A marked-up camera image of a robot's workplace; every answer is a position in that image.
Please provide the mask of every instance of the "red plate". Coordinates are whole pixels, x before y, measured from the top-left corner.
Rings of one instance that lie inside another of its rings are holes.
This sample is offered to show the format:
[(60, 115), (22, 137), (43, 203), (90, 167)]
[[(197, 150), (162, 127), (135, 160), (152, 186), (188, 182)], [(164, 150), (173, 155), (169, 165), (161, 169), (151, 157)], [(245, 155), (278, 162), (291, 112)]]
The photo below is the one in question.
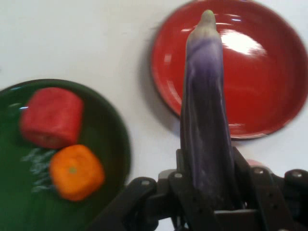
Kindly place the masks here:
[(282, 128), (306, 100), (307, 53), (282, 18), (252, 1), (194, 1), (168, 18), (152, 52), (152, 73), (161, 96), (180, 115), (186, 39), (206, 9), (215, 14), (224, 45), (231, 137), (262, 137)]

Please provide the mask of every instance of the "red cube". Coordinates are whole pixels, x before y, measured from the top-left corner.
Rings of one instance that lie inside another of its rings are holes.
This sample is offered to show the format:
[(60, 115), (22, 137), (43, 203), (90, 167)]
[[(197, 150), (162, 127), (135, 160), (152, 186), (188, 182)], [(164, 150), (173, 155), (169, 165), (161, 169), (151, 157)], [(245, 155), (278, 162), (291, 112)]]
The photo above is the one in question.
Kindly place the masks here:
[(44, 148), (63, 148), (78, 141), (83, 101), (62, 88), (44, 88), (34, 93), (22, 112), (22, 136)]

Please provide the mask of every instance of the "screw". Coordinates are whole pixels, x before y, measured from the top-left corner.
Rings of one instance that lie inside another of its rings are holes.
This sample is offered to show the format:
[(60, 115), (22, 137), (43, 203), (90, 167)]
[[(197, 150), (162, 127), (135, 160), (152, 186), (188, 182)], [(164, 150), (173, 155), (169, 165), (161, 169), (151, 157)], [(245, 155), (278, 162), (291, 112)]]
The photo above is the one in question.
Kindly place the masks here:
[(302, 177), (302, 174), (299, 171), (293, 171), (292, 176), (294, 177)]
[(255, 168), (254, 172), (257, 173), (257, 174), (263, 174), (263, 170), (261, 168), (258, 168), (258, 167)]
[(180, 174), (180, 173), (176, 173), (176, 174), (174, 174), (174, 177), (176, 177), (176, 178), (182, 178), (182, 174)]
[(150, 182), (148, 180), (144, 180), (144, 181), (141, 182), (141, 185), (146, 186), (146, 185), (149, 185), (149, 184), (150, 184)]

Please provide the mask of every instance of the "orange cube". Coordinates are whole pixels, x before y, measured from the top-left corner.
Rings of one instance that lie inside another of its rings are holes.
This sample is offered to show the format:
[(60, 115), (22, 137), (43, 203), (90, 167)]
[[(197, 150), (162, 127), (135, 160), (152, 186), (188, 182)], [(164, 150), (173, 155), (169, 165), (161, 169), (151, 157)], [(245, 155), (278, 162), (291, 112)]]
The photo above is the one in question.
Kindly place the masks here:
[(49, 170), (61, 197), (71, 201), (85, 199), (105, 180), (99, 159), (81, 144), (57, 152), (51, 159)]

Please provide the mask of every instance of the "white surface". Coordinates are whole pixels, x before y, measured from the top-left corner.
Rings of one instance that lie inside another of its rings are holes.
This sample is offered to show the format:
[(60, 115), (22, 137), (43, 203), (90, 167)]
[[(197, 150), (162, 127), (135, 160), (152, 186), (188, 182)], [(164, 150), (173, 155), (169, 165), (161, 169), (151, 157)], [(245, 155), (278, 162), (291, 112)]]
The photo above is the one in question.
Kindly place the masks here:
[[(175, 168), (179, 121), (162, 104), (148, 71), (151, 39), (186, 0), (0, 0), (0, 89), (37, 78), (85, 84), (122, 115), (131, 138), (130, 179)], [(260, 1), (308, 44), (307, 0)], [(308, 107), (285, 129), (236, 142), (241, 153), (283, 175), (308, 169)], [(173, 230), (161, 222), (159, 231)]]

